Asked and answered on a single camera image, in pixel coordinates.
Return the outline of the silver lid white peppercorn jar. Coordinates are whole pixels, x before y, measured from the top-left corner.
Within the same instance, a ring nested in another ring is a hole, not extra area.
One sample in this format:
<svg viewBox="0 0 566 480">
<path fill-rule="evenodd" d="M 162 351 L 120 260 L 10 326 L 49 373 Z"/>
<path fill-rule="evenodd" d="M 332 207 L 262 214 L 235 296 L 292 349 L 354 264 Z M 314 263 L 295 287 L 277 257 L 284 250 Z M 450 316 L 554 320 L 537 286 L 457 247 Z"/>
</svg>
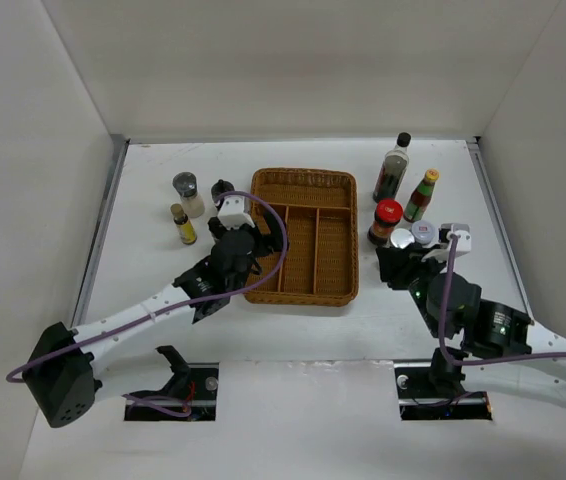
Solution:
<svg viewBox="0 0 566 480">
<path fill-rule="evenodd" d="M 395 228 L 390 234 L 390 244 L 393 248 L 405 249 L 414 243 L 414 235 L 408 229 Z"/>
</svg>

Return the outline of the white lid small sauce jar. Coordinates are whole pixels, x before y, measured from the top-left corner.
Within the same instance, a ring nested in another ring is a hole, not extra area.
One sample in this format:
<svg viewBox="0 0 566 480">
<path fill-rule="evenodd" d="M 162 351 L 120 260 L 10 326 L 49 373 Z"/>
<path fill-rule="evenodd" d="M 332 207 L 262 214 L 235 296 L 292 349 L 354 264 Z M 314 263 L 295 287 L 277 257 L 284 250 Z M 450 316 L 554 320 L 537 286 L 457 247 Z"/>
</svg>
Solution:
<svg viewBox="0 0 566 480">
<path fill-rule="evenodd" d="M 426 220 L 415 221 L 410 231 L 414 241 L 421 246 L 431 245 L 437 238 L 437 229 Z"/>
</svg>

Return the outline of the small yellow label bottle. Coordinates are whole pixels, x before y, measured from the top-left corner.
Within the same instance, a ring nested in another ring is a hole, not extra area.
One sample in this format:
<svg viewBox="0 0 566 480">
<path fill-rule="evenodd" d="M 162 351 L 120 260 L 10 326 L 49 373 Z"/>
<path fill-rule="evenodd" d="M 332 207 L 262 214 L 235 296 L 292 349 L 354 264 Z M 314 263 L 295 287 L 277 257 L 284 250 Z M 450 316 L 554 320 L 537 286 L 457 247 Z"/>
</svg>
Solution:
<svg viewBox="0 0 566 480">
<path fill-rule="evenodd" d="M 197 240 L 197 234 L 182 205 L 178 203 L 172 204 L 170 212 L 182 243 L 185 245 L 194 244 Z"/>
</svg>

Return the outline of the red lid chili sauce jar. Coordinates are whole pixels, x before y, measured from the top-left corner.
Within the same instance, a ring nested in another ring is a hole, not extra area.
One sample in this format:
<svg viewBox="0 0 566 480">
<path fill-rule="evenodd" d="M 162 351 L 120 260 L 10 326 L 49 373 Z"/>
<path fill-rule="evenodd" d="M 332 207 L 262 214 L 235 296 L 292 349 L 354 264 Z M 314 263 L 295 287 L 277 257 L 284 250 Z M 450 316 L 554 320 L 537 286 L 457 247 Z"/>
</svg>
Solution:
<svg viewBox="0 0 566 480">
<path fill-rule="evenodd" d="M 368 229 L 368 239 L 377 247 L 385 246 L 394 228 L 403 218 L 403 207 L 394 199 L 380 200 L 374 211 L 374 219 Z"/>
</svg>

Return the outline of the green label yellow cap bottle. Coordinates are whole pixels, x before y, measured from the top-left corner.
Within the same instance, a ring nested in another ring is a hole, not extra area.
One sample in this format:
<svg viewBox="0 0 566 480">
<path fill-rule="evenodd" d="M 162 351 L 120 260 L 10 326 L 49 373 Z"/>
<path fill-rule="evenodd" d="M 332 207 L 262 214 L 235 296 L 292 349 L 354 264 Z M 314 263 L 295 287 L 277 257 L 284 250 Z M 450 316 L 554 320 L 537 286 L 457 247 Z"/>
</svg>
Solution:
<svg viewBox="0 0 566 480">
<path fill-rule="evenodd" d="M 432 199 L 439 176 L 439 171 L 436 169 L 428 169 L 425 172 L 422 180 L 412 192 L 404 208 L 403 219 L 405 221 L 414 223 L 422 219 Z"/>
</svg>

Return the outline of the black lid white powder jar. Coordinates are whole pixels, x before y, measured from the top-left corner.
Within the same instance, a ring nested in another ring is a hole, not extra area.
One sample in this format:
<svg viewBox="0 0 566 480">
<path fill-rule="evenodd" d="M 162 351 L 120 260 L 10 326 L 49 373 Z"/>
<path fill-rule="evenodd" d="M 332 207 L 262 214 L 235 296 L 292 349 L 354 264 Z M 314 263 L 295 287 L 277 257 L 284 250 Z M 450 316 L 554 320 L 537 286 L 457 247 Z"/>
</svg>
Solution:
<svg viewBox="0 0 566 480">
<path fill-rule="evenodd" d="M 216 183 L 214 183 L 211 187 L 211 196 L 213 203 L 216 208 L 219 208 L 220 205 L 220 196 L 224 193 L 231 192 L 234 190 L 234 185 L 226 180 L 219 179 Z"/>
</svg>

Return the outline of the clear cap salt grinder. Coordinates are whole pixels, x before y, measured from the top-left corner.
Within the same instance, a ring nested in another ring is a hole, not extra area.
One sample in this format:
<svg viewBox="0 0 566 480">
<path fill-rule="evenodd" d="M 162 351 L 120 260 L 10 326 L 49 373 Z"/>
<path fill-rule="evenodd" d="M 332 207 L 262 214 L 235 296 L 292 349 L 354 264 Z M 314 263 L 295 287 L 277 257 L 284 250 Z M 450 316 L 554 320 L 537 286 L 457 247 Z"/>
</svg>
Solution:
<svg viewBox="0 0 566 480">
<path fill-rule="evenodd" d="M 180 172 L 172 180 L 172 185 L 181 199 L 181 205 L 190 218 L 198 218 L 205 212 L 202 197 L 198 191 L 196 176 L 191 172 Z"/>
</svg>

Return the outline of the tall dark soy sauce bottle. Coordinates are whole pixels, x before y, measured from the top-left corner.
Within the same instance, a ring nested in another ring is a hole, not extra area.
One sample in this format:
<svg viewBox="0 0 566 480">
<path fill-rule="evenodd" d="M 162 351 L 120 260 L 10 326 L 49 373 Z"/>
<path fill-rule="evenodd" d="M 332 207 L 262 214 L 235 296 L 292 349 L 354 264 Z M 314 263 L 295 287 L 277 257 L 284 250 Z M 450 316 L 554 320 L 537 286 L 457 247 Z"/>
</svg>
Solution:
<svg viewBox="0 0 566 480">
<path fill-rule="evenodd" d="M 407 148 L 410 143 L 411 135 L 407 132 L 401 132 L 397 136 L 394 148 L 385 155 L 373 191 L 373 199 L 376 203 L 396 197 L 409 165 Z"/>
</svg>

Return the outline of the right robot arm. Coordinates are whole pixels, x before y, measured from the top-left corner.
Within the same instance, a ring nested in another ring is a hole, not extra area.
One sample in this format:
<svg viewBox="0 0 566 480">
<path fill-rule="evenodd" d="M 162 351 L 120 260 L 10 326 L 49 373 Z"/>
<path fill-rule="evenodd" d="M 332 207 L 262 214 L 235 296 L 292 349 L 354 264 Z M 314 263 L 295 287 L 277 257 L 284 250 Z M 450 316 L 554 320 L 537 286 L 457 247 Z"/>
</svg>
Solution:
<svg viewBox="0 0 566 480">
<path fill-rule="evenodd" d="M 464 400 L 488 391 L 566 408 L 566 338 L 528 314 L 487 300 L 455 270 L 463 239 L 432 247 L 376 250 L 380 279 L 406 291 L 438 345 L 426 366 L 401 366 L 397 393 L 419 418 L 450 418 Z"/>
</svg>

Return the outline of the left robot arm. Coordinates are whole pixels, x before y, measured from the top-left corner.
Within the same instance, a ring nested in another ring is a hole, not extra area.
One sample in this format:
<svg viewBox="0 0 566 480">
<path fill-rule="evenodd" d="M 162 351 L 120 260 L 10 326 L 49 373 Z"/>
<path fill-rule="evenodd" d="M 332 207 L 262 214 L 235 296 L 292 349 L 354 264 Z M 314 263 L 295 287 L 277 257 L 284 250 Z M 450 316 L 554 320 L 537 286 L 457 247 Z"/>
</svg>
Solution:
<svg viewBox="0 0 566 480">
<path fill-rule="evenodd" d="M 226 307 L 246 291 L 259 259 L 288 247 L 278 214 L 264 216 L 262 233 L 248 223 L 228 228 L 210 221 L 217 241 L 211 253 L 158 293 L 100 321 L 69 329 L 56 323 L 41 334 L 21 378 L 52 428 L 78 420 L 95 403 L 122 396 L 148 406 L 180 400 L 180 417 L 190 412 L 191 368 L 168 344 L 172 327 L 190 327 Z"/>
</svg>

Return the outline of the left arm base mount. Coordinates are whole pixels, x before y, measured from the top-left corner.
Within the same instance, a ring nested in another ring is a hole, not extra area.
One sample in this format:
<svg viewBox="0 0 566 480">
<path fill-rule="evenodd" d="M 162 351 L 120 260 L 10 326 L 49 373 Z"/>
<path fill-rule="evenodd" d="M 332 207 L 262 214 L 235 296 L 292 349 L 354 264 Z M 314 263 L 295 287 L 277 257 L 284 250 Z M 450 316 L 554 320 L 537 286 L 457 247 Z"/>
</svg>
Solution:
<svg viewBox="0 0 566 480">
<path fill-rule="evenodd" d="M 128 422 L 211 422 L 216 419 L 220 368 L 218 363 L 187 363 L 173 346 L 157 353 L 169 364 L 170 376 L 160 387 L 131 393 L 124 420 Z"/>
</svg>

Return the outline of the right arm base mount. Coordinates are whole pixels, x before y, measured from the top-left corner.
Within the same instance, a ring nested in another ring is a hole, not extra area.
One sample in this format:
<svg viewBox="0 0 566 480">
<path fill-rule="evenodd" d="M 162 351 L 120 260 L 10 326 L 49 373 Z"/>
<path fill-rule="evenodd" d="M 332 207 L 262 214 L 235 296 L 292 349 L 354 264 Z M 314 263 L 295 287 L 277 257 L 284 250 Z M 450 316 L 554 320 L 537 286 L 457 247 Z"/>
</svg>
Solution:
<svg viewBox="0 0 566 480">
<path fill-rule="evenodd" d="M 466 390 L 461 366 L 454 366 L 439 348 L 429 361 L 394 363 L 399 415 L 403 421 L 491 421 L 485 392 Z"/>
</svg>

